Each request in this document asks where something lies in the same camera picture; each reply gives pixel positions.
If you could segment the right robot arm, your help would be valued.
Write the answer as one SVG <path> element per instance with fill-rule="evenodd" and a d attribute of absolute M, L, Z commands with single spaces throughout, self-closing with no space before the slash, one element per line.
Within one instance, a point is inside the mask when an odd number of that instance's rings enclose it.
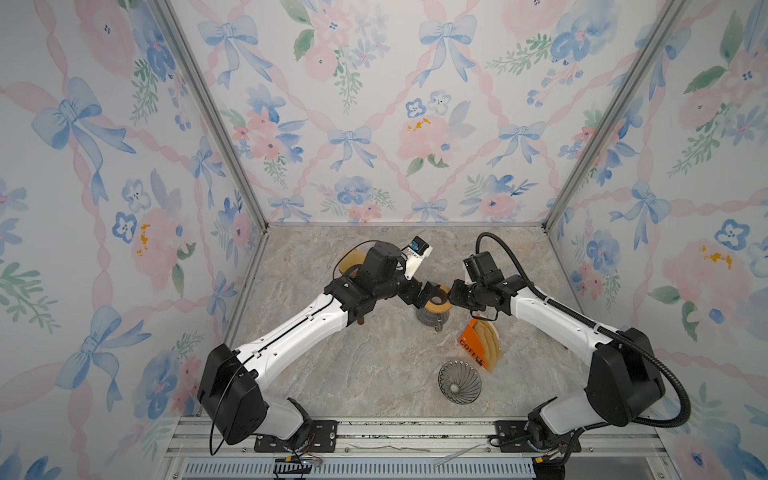
<path fill-rule="evenodd" d="M 637 350 L 650 349 L 645 334 L 618 331 L 590 319 L 579 319 L 565 305 L 530 285 L 522 275 L 506 277 L 488 252 L 463 260 L 463 280 L 456 280 L 450 302 L 475 317 L 486 309 L 536 327 L 571 351 L 588 367 L 584 387 L 550 399 L 528 414 L 523 439 L 534 450 L 556 448 L 578 430 L 623 427 L 639 419 L 666 393 L 660 368 Z"/>

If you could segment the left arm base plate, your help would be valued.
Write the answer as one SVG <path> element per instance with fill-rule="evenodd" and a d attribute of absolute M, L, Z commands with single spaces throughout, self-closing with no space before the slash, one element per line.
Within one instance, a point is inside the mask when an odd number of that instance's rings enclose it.
<path fill-rule="evenodd" d="M 254 451 L 256 453 L 334 453 L 338 426 L 339 422 L 336 420 L 312 420 L 300 427 L 288 440 L 257 434 Z"/>

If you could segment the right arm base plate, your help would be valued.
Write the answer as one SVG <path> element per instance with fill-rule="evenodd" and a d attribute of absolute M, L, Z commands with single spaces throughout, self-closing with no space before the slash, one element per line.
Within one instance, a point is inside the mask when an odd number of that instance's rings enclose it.
<path fill-rule="evenodd" d="M 502 453 L 534 453 L 531 434 L 526 430 L 526 420 L 497 420 L 493 423 L 494 434 L 489 444 Z"/>

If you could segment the orange coffee filter pack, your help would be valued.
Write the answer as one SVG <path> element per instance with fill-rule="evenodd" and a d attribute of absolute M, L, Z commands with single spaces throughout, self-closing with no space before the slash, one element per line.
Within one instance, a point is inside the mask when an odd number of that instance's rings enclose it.
<path fill-rule="evenodd" d="M 503 355 L 498 331 L 487 321 L 472 319 L 460 335 L 458 344 L 489 373 L 494 372 Z"/>

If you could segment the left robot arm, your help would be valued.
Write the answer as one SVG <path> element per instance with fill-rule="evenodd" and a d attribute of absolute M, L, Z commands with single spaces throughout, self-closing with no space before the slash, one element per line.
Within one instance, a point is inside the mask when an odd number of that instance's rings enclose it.
<path fill-rule="evenodd" d="M 294 399 L 272 402 L 264 392 L 290 364 L 327 337 L 363 319 L 382 300 L 398 298 L 423 308 L 439 291 L 416 272 L 432 247 L 414 237 L 404 247 L 368 241 L 339 259 L 330 282 L 304 309 L 271 332 L 231 348 L 221 344 L 208 355 L 198 401 L 212 432 L 236 445 L 253 435 L 270 437 L 288 451 L 307 448 L 314 421 Z"/>

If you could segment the brown paper coffee filter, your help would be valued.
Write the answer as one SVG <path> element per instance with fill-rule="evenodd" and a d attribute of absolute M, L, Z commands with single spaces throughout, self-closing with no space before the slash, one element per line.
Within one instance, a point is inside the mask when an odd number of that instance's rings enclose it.
<path fill-rule="evenodd" d="M 349 269 L 362 265 L 365 260 L 365 256 L 366 254 L 358 249 L 347 252 L 337 267 L 338 272 L 340 274 L 344 274 Z"/>

